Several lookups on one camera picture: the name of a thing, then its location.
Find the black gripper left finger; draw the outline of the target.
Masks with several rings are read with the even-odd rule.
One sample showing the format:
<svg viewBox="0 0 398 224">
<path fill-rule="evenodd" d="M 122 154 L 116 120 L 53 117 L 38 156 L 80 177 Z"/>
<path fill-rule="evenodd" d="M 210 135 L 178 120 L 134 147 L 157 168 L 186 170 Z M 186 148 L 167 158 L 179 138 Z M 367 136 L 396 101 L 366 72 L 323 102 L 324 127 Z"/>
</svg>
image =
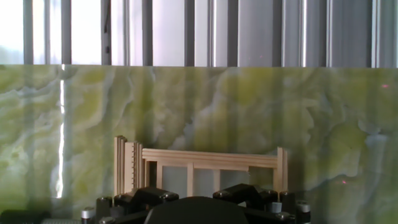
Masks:
<svg viewBox="0 0 398 224">
<path fill-rule="evenodd" d="M 117 223 L 118 220 L 142 223 L 151 208 L 179 199 L 179 195 L 156 187 L 144 187 L 114 197 L 96 199 L 95 207 L 81 211 L 81 223 Z"/>
</svg>

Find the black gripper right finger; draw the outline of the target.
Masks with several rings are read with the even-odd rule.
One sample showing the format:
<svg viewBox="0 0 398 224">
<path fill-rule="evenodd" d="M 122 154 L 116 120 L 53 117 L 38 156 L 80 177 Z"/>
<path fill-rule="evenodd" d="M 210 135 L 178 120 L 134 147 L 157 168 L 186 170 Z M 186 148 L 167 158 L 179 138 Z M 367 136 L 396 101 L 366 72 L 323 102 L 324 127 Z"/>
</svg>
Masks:
<svg viewBox="0 0 398 224">
<path fill-rule="evenodd" d="M 248 223 L 311 224 L 310 204 L 294 192 L 238 184 L 215 192 L 213 198 L 236 204 Z"/>
</svg>

